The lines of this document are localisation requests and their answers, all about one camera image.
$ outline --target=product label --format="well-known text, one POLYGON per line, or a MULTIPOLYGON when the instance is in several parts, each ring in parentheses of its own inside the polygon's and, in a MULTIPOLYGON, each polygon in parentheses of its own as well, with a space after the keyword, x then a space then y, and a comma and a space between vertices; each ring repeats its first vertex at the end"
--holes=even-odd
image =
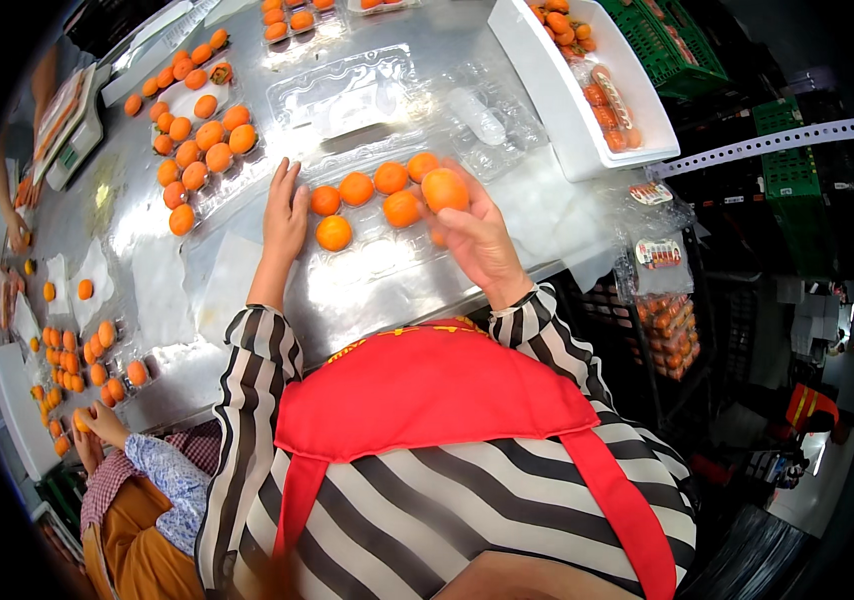
POLYGON ((662 269, 680 264, 680 246, 673 240, 640 240, 633 249, 645 269, 662 269))
POLYGON ((630 198, 648 207, 655 204, 659 205, 671 199, 673 200, 673 194, 667 189, 667 186, 655 183, 654 181, 643 184, 639 183, 635 186, 632 185, 627 188, 627 192, 629 192, 630 198))

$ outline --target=metal table surface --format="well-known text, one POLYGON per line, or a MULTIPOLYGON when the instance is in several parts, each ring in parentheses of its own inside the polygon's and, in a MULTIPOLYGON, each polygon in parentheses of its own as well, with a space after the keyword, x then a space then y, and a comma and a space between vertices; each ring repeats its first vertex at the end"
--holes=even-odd
MULTIPOLYGON (((433 0, 420 8, 355 18, 340 2, 337 10, 345 28, 339 37, 334 35, 278 54, 268 52, 263 43, 264 25, 255 3, 208 30, 201 24, 182 47, 193 48, 207 40, 213 30, 226 28, 232 42, 229 61, 242 86, 244 103, 259 124, 272 121, 265 92, 274 83, 316 66, 398 43, 409 45, 420 79, 429 79, 463 61, 481 63, 495 69, 498 83, 510 86, 533 110, 519 78, 486 25, 492 6, 492 0, 433 0)), ((76 328, 73 317, 48 318, 46 314, 42 285, 37 283, 46 280, 45 261, 63 253, 71 277, 86 256, 92 237, 99 236, 103 242, 117 293, 81 332, 84 341, 85 334, 101 319, 118 319, 127 331, 136 328, 132 250, 152 237, 170 234, 169 210, 156 181, 159 160, 148 148, 145 120, 126 117, 120 104, 101 111, 105 139, 65 191, 57 193, 45 188, 33 226, 36 242, 31 255, 38 259, 40 270, 29 279, 28 287, 41 327, 76 328)), ((203 298, 223 235, 234 232, 250 240, 262 240, 266 191, 270 176, 285 153, 283 143, 271 143, 271 133, 261 131, 267 142, 266 157, 244 171, 243 189, 230 200, 229 210, 223 210, 229 217, 221 219, 223 222, 207 231, 201 241, 193 242, 189 251, 182 250, 186 266, 183 286, 194 313, 203 298)), ((553 261, 538 268, 535 276, 545 277, 562 268, 559 261, 553 261)), ((319 364, 349 342, 374 331, 427 316, 467 311, 485 303, 449 256, 327 298, 316 297, 315 291, 309 296, 306 279, 304 273, 294 275, 285 305, 304 345, 307 365, 319 364)), ((210 417, 210 407, 221 399, 219 379, 228 362, 225 350, 201 336, 190 343, 138 350, 152 355, 148 366, 157 377, 133 399, 119 405, 121 418, 133 431, 171 431, 210 417)), ((68 393, 55 414, 68 415, 74 407, 89 405, 98 396, 97 389, 68 393)))

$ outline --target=woman's right hand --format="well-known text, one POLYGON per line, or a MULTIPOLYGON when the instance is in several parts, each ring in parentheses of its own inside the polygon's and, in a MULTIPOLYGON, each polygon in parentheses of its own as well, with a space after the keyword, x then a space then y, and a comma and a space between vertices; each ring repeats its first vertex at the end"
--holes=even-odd
POLYGON ((90 407, 90 413, 80 411, 80 420, 85 426, 97 434, 97 437, 107 442, 115 449, 123 450, 126 439, 130 437, 130 430, 121 423, 114 411, 104 406, 99 400, 94 400, 90 407))
POLYGON ((457 162, 445 158, 441 166, 463 178, 470 194, 469 208, 444 208, 434 215, 418 202, 417 210, 431 229, 443 236, 457 265, 487 296, 491 310, 508 308, 530 291, 533 282, 520 265, 504 217, 483 185, 457 162))

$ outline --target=styrofoam box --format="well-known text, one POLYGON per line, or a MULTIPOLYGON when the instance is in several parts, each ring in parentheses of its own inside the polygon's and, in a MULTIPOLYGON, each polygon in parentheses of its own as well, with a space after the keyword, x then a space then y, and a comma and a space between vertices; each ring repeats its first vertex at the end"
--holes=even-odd
POLYGON ((553 142, 563 174, 570 182, 596 177, 609 169, 638 167, 680 155, 670 119, 644 67, 603 7, 591 0, 568 0, 570 15, 590 25, 597 50, 586 58, 610 69, 613 84, 633 110, 643 136, 636 150, 612 152, 603 140, 589 103, 543 25, 523 0, 497 0, 487 24, 520 75, 553 142))

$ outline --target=plastic wrap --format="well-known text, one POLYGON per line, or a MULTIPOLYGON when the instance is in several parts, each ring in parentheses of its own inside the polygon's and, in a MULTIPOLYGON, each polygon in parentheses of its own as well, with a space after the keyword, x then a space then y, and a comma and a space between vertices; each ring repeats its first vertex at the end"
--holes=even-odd
POLYGON ((485 184, 549 141, 537 118, 482 65, 466 62, 430 88, 457 159, 485 184))

